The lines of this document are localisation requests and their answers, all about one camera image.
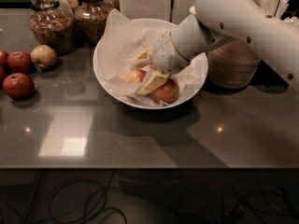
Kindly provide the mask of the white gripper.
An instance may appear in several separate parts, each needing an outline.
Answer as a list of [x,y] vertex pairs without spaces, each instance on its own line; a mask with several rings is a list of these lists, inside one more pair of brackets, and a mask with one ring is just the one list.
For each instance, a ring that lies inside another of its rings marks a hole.
[[185,59],[176,47],[171,33],[166,32],[152,47],[144,49],[130,64],[130,69],[141,69],[154,64],[159,70],[150,69],[143,79],[138,82],[135,93],[148,95],[157,90],[168,80],[169,75],[176,75],[188,67],[190,60]]

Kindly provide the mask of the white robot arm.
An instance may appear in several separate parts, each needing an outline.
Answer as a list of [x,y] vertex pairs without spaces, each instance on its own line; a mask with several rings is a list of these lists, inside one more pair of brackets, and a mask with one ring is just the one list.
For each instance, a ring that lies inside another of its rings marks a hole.
[[195,12],[139,55],[133,69],[153,64],[168,76],[204,52],[236,39],[299,91],[299,29],[265,13],[252,0],[195,0]]

